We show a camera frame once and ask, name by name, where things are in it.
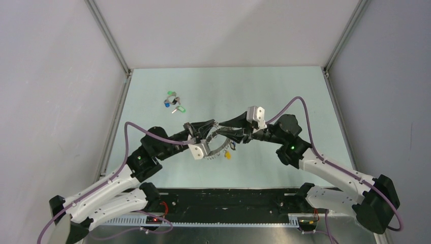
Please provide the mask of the large metal key ring disc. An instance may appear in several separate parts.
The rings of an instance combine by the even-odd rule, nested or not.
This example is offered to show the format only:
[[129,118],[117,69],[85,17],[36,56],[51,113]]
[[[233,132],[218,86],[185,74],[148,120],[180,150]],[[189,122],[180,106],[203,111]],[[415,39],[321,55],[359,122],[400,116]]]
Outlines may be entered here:
[[230,143],[233,142],[230,139],[219,135],[219,130],[233,130],[232,127],[222,127],[215,125],[211,130],[212,141],[208,143],[210,148],[210,154],[205,157],[207,160],[213,160],[219,156],[224,156],[226,151],[232,150],[230,148]]

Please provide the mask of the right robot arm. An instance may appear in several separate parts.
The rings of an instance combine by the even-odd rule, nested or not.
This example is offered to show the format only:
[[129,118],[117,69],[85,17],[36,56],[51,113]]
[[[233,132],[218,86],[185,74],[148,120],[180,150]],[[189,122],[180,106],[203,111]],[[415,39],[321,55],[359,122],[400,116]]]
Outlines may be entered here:
[[264,126],[244,113],[220,124],[233,128],[221,134],[236,143],[259,140],[280,144],[276,155],[284,165],[316,175],[337,188],[331,192],[313,184],[304,184],[295,198],[299,211],[331,209],[356,218],[373,233],[394,230],[389,224],[393,217],[398,216],[400,202],[393,181],[383,174],[373,177],[347,169],[319,154],[312,143],[300,137],[302,128],[295,115],[283,114],[274,124]]

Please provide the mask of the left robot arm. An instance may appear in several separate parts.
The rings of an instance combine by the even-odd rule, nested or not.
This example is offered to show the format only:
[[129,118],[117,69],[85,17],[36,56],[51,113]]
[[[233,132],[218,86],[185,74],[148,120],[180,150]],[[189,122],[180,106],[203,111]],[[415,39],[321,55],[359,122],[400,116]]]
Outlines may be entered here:
[[52,237],[51,242],[78,243],[104,221],[136,210],[159,209],[159,192],[147,179],[162,169],[160,160],[185,150],[190,150],[195,159],[207,156],[206,137],[214,123],[213,119],[186,123],[182,131],[168,136],[162,127],[145,130],[126,122],[126,129],[134,127],[145,134],[141,145],[132,153],[126,146],[120,166],[85,190],[70,197],[56,195],[49,200],[52,220],[48,226],[64,224],[66,228],[60,240]]

